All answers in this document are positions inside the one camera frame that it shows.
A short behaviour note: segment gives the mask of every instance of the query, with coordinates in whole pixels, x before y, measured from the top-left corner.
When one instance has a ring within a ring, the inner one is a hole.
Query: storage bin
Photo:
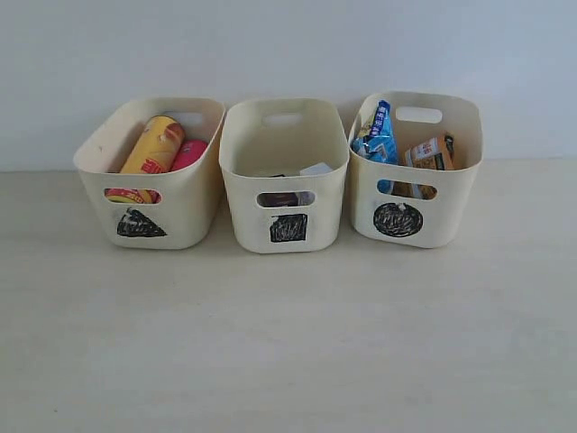
[[[456,170],[428,170],[369,161],[351,152],[351,220],[362,235],[398,244],[434,248],[456,235],[482,160],[479,110],[458,97],[390,92],[367,97],[349,134],[349,146],[381,99],[391,104],[398,154],[445,131],[454,137]],[[377,190],[379,180],[430,185],[429,200],[396,197]]]
[[[106,236],[114,244],[132,248],[187,248],[205,237],[223,193],[218,148],[224,105],[204,98],[160,97],[129,102],[100,126],[74,155]],[[198,161],[162,174],[118,174],[146,122],[166,114],[179,121],[187,139],[209,143]],[[111,188],[152,189],[156,204],[113,203]],[[121,227],[133,226],[131,235]]]
[[[239,244],[255,253],[330,245],[338,233],[348,161],[341,119],[328,102],[273,99],[231,108],[219,162]],[[333,170],[298,175],[320,162]],[[270,193],[296,193],[312,202],[265,207],[259,196]]]

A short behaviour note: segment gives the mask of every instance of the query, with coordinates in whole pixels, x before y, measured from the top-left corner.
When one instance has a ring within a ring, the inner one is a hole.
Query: black circle label
[[[386,236],[407,237],[423,228],[423,215],[407,203],[385,203],[375,210],[372,223]]]

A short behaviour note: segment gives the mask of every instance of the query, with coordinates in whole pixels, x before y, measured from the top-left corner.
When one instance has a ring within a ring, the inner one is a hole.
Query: light wooden surface
[[[109,244],[74,173],[0,175],[0,431],[574,432],[577,161],[488,161],[457,239],[346,219],[259,256]]]

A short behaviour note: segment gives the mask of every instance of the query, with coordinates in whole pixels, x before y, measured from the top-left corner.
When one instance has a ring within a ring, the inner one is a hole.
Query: white wall
[[[467,97],[488,157],[577,155],[569,0],[22,0],[0,11],[0,170],[72,169],[123,102]]]

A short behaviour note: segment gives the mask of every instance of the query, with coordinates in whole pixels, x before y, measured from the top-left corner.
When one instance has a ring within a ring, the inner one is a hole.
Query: red packaging
[[[174,158],[174,162],[172,162],[170,171],[184,169],[198,161],[198,158],[205,152],[206,147],[208,147],[208,144],[202,140],[188,140],[182,143],[177,156]]]

